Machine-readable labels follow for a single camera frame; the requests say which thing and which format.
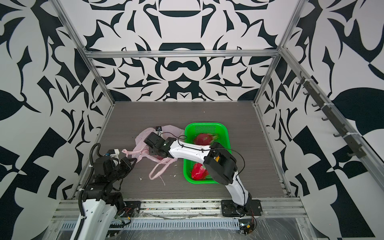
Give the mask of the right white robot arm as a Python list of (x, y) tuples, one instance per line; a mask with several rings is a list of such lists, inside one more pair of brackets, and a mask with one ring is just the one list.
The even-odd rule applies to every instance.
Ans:
[(186, 159), (202, 164), (214, 181), (226, 186), (239, 213), (244, 215), (250, 212), (252, 196), (240, 180), (237, 160), (221, 144), (199, 146), (172, 137), (163, 139), (156, 133), (150, 133), (144, 143), (161, 157)]

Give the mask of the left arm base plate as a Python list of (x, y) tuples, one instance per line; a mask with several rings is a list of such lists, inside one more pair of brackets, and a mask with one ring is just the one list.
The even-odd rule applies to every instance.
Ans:
[(121, 218), (131, 218), (141, 211), (141, 201), (125, 201), (124, 207), (117, 213)]

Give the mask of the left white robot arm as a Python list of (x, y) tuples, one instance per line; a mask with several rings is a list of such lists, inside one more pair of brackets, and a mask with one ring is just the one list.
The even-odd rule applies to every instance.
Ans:
[(126, 213), (122, 193), (114, 188), (114, 183), (122, 181), (138, 160), (119, 159), (118, 150), (109, 150), (101, 155), (100, 147), (100, 143), (94, 144), (89, 153), (91, 170), (79, 192), (80, 215), (72, 240), (104, 240), (113, 220)]

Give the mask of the red dragon fruit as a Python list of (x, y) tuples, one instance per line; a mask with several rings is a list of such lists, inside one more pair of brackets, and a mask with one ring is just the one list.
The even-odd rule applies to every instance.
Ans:
[(200, 133), (194, 138), (193, 143), (195, 145), (208, 146), (211, 145), (218, 137), (219, 135), (217, 134)]

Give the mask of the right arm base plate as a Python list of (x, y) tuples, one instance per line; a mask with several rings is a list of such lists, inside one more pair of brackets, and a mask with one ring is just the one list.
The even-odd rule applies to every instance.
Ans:
[(261, 216), (263, 209), (260, 200), (248, 200), (245, 206), (235, 204), (232, 200), (221, 200), (222, 215), (228, 218), (242, 216)]

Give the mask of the pink plastic bag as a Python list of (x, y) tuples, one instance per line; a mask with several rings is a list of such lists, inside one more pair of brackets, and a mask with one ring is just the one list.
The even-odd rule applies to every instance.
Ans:
[(144, 143), (144, 140), (149, 136), (150, 133), (155, 133), (155, 135), (161, 135), (161, 138), (165, 139), (167, 137), (171, 137), (172, 134), (174, 134), (176, 137), (179, 137), (180, 135), (184, 134), (184, 130), (180, 129), (178, 127), (172, 126), (172, 125), (166, 125), (161, 127), (162, 131), (158, 132), (155, 128), (147, 128), (143, 130), (136, 138), (135, 143), (136, 146), (132, 151), (128, 151), (126, 149), (122, 150), (122, 153), (126, 155), (128, 158), (129, 156), (131, 158), (136, 158), (137, 163), (140, 162), (142, 159), (147, 158), (155, 163), (155, 167), (152, 169), (152, 171), (149, 173), (149, 179), (154, 180), (158, 177), (161, 177), (161, 175), (166, 171), (166, 169), (172, 165), (174, 162), (178, 160), (178, 158), (173, 157), (161, 157), (159, 154), (155, 152), (155, 150), (151, 147), (149, 147), (147, 144)]

